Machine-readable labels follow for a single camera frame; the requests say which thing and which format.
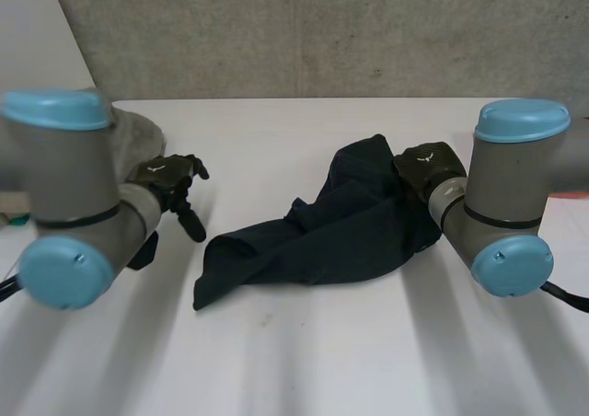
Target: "light blue cap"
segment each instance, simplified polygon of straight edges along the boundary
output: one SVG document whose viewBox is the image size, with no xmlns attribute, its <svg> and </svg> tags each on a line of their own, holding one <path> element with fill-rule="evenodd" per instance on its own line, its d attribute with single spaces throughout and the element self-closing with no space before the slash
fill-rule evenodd
<svg viewBox="0 0 589 416">
<path fill-rule="evenodd" d="M 535 98 L 498 100 L 480 110 L 475 136 L 491 143 L 525 143 L 561 133 L 571 115 L 558 101 Z"/>
<path fill-rule="evenodd" d="M 11 121 L 64 131 L 94 131 L 109 125 L 102 99 L 89 91 L 34 89 L 6 92 L 2 115 Z"/>
<path fill-rule="evenodd" d="M 545 283 L 553 267 L 546 241 L 534 235 L 519 235 L 484 248 L 472 263 L 471 273 L 492 295 L 520 296 Z"/>
<path fill-rule="evenodd" d="M 17 280 L 30 295 L 55 308 L 82 308 L 114 281 L 109 261 L 94 247 L 70 237 L 32 242 L 20 259 Z"/>
</svg>

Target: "white table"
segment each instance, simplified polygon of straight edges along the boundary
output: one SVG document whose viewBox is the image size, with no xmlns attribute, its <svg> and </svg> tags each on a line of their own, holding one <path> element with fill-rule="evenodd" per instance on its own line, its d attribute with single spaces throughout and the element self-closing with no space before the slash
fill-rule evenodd
<svg viewBox="0 0 589 416">
<path fill-rule="evenodd" d="M 488 99 L 126 101 L 211 179 L 191 201 L 209 237 L 312 202 L 335 151 L 374 133 L 393 152 L 446 141 L 467 164 Z M 589 295 L 589 204 L 551 200 L 551 278 Z M 26 294 L 0 306 L 0 414 L 31 416 L 586 415 L 589 316 L 538 293 L 487 295 L 449 244 L 383 278 L 241 287 L 192 311 L 204 246 L 172 216 L 156 261 L 87 309 Z M 6 270 L 29 229 L 0 232 Z"/>
</svg>

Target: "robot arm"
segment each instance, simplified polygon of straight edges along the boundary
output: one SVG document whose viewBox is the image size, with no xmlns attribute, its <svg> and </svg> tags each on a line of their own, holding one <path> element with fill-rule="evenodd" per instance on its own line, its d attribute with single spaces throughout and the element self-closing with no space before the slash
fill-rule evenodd
<svg viewBox="0 0 589 416">
<path fill-rule="evenodd" d="M 117 185 L 100 97 L 44 90 L 5 95 L 0 189 L 28 193 L 39 238 L 23 252 L 17 283 L 55 308 L 98 299 L 126 266 L 151 262 L 167 210 L 195 241 L 205 239 L 186 202 L 192 178 L 208 178 L 194 156 L 159 157 Z"/>
<path fill-rule="evenodd" d="M 468 178 L 447 144 L 422 144 L 395 157 L 401 177 L 492 295 L 553 285 L 553 256 L 537 232 L 552 191 L 587 189 L 587 123 L 571 123 L 558 102 L 501 100 L 480 112 Z"/>
</svg>

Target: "dark navy cloth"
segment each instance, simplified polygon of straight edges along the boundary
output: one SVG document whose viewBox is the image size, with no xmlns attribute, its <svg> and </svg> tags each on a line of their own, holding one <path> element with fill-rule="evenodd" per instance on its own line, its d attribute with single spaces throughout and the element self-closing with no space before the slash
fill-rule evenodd
<svg viewBox="0 0 589 416">
<path fill-rule="evenodd" d="M 241 284 L 354 283 L 390 273 L 441 232 L 405 185 L 384 136 L 339 150 L 312 204 L 214 238 L 194 285 L 199 310 Z"/>
</svg>

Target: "concrete wall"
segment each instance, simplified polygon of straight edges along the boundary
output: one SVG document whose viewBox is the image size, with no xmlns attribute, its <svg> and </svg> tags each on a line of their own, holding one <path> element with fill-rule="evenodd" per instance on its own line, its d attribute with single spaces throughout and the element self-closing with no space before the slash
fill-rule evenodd
<svg viewBox="0 0 589 416">
<path fill-rule="evenodd" d="M 589 0 L 60 3 L 115 98 L 547 96 L 589 113 Z"/>
</svg>

